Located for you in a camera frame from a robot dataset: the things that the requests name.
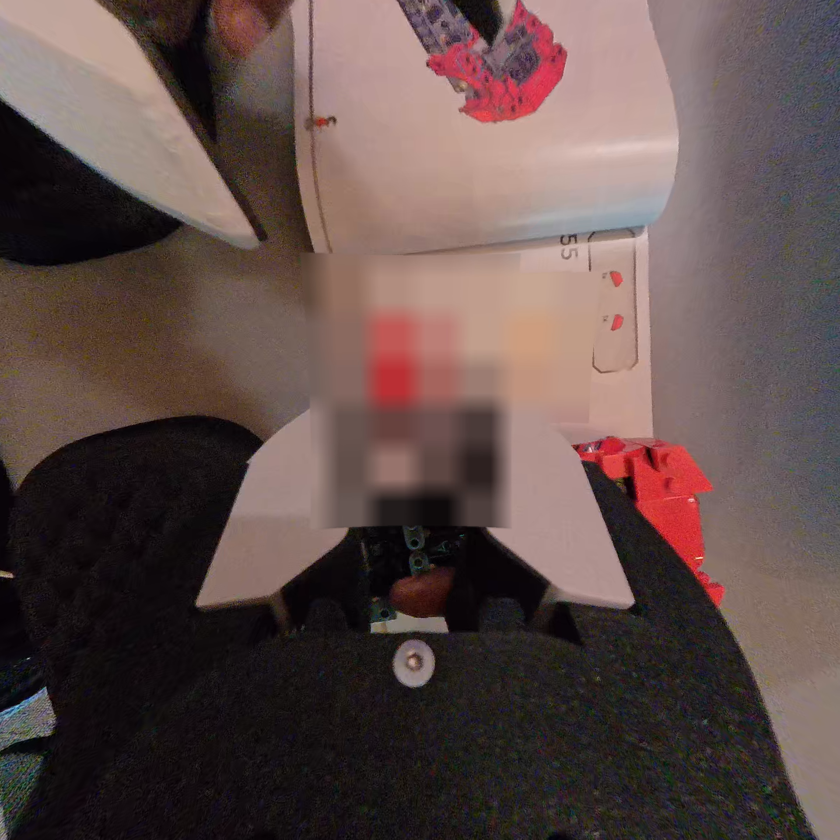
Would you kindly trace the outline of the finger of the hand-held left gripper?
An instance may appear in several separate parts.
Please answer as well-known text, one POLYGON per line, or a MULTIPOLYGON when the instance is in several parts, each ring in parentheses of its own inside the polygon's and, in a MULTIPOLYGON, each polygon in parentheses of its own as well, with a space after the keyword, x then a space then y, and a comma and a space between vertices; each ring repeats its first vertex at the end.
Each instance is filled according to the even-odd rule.
POLYGON ((1 92, 144 205, 240 249, 266 240, 162 48, 106 3, 2 1, 1 92))

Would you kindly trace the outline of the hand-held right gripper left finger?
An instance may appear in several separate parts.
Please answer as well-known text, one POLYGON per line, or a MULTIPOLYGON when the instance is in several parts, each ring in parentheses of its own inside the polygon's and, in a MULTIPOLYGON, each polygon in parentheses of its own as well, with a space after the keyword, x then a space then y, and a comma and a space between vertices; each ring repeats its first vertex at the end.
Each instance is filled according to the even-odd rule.
POLYGON ((281 631, 292 627, 282 589, 348 535, 325 528, 319 457, 309 410, 275 432, 248 461, 195 605, 209 611, 267 605, 281 631))

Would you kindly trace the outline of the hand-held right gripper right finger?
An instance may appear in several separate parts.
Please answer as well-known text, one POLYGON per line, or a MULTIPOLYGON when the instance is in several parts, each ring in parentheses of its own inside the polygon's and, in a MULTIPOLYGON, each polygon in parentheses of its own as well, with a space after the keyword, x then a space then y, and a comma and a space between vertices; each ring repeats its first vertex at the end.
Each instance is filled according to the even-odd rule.
POLYGON ((626 610, 634 594, 571 444, 529 409, 507 415, 506 527, 492 537, 547 582, 531 619, 549 627, 562 603, 626 610))

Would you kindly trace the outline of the lego instruction booklet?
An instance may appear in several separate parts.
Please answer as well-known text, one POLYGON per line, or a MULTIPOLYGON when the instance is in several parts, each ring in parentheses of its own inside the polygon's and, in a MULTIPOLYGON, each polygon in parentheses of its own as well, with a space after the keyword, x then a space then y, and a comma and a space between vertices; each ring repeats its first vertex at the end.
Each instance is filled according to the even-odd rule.
POLYGON ((645 1, 294 2, 297 174, 312 249, 519 252, 594 282, 582 436, 653 434, 647 227, 678 127, 645 1))

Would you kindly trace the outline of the red lego bricks cluster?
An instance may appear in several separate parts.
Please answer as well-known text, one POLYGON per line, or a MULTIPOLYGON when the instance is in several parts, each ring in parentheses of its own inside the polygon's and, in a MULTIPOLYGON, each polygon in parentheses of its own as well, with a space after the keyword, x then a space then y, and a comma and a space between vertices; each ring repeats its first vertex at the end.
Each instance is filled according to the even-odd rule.
POLYGON ((699 495, 713 487, 687 450, 652 437, 601 437, 574 444, 581 461, 598 465, 677 552, 716 607, 725 587, 702 569, 706 545, 699 495))

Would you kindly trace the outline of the person's left hand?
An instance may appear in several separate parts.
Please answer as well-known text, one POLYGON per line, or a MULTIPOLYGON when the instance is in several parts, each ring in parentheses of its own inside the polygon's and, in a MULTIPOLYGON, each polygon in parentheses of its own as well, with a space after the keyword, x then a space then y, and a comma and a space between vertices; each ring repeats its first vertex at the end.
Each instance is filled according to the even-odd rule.
POLYGON ((292 1, 212 1, 217 40, 229 56, 250 56, 278 26, 292 1))

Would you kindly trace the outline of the black quilted chair seat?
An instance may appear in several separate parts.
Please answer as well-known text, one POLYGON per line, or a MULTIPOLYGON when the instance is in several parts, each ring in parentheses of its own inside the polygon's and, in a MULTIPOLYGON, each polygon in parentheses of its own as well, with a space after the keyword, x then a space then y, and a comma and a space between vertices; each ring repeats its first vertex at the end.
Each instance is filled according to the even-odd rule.
POLYGON ((1 257, 61 266, 140 249, 182 225, 1 103, 1 257))
POLYGON ((62 736, 120 739, 270 630, 264 606, 196 607, 260 445, 176 417, 86 437, 26 476, 10 559, 62 736))

